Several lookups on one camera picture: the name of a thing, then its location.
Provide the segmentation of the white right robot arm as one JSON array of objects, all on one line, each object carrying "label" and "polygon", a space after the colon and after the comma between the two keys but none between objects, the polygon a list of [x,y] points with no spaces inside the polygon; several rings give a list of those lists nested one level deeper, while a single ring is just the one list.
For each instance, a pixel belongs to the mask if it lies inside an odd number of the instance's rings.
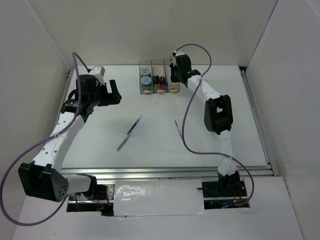
[{"label": "white right robot arm", "polygon": [[193,91],[204,103],[204,125],[219,142],[221,156],[218,165],[218,190],[223,196],[230,196],[240,184],[240,175],[236,162],[232,159],[231,128],[233,124],[232,103],[229,95],[222,95],[214,90],[201,76],[192,69],[191,59],[182,51],[175,50],[170,60],[171,81],[182,83]]}]

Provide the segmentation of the pink capped black highlighter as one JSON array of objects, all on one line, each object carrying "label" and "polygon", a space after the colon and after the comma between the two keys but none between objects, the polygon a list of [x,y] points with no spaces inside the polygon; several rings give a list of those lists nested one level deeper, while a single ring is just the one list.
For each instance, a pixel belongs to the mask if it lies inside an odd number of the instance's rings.
[{"label": "pink capped black highlighter", "polygon": [[158,83],[158,90],[157,90],[157,92],[159,92],[159,93],[163,93],[163,92],[164,92],[164,89],[163,89],[163,86],[162,86],[161,82]]}]

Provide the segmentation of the thin black white pen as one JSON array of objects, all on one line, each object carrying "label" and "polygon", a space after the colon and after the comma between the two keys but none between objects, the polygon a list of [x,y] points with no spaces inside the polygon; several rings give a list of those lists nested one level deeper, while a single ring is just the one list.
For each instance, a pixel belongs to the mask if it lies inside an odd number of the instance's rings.
[{"label": "thin black white pen", "polygon": [[178,122],[177,122],[177,120],[176,120],[175,118],[174,118],[174,123],[175,123],[176,129],[177,129],[177,131],[178,131],[178,134],[179,134],[181,140],[183,141],[183,136],[182,136],[181,129],[180,129],[180,127],[179,127],[179,125],[178,125]]}]

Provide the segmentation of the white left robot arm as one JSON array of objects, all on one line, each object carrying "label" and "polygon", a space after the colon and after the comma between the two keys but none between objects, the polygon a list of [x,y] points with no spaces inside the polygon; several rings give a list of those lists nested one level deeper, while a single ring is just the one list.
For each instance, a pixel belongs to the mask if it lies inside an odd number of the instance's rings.
[{"label": "white left robot arm", "polygon": [[81,193],[86,199],[97,197],[96,177],[78,173],[62,174],[61,169],[69,148],[95,107],[118,105],[121,102],[116,81],[99,82],[92,74],[82,74],[76,88],[62,104],[58,122],[42,150],[30,163],[18,168],[24,192],[29,197],[61,202],[67,195]]}]

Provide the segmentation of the green capped black highlighter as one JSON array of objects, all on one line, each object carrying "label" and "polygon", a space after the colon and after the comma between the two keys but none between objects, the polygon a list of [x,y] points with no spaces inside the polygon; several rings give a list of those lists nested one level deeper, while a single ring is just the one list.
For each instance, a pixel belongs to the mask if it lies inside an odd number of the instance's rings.
[{"label": "green capped black highlighter", "polygon": [[156,93],[159,89],[160,77],[158,75],[153,76],[152,83],[153,83],[153,92]]}]

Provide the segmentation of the purple capped black highlighter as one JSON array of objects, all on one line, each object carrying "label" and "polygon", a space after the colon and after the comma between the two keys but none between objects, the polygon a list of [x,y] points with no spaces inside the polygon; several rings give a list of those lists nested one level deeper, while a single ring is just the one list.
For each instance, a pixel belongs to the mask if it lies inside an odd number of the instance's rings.
[{"label": "purple capped black highlighter", "polygon": [[161,89],[166,92],[167,91],[167,82],[166,82],[166,78],[164,76],[160,77],[160,85],[161,85]]}]

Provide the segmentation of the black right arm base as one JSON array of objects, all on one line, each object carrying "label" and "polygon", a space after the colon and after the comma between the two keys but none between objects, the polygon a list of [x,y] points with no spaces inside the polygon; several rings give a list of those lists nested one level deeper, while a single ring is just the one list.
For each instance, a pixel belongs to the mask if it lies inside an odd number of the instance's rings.
[{"label": "black right arm base", "polygon": [[248,208],[246,203],[237,206],[237,202],[244,202],[247,199],[247,191],[244,181],[231,189],[222,189],[217,181],[203,181],[200,190],[203,194],[203,202],[205,210],[213,209],[232,209],[232,208]]}]

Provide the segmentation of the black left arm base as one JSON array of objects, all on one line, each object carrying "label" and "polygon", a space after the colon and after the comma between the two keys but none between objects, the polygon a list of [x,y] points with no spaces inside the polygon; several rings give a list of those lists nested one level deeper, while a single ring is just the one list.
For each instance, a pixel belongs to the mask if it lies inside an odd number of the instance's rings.
[{"label": "black left arm base", "polygon": [[71,195],[67,201],[68,213],[98,213],[101,216],[114,216],[114,184],[98,184],[91,196],[84,193]]}]

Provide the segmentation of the dark blue gel pen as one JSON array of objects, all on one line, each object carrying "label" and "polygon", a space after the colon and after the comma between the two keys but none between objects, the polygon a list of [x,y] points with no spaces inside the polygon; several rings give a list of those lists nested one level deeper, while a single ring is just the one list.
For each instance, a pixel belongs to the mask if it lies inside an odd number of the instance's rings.
[{"label": "dark blue gel pen", "polygon": [[128,130],[127,132],[127,136],[129,136],[131,134],[131,132],[133,131],[133,129],[137,126],[137,124],[140,122],[140,120],[143,118],[143,115],[141,114],[138,119],[134,122],[134,124],[132,125],[132,127]]}]

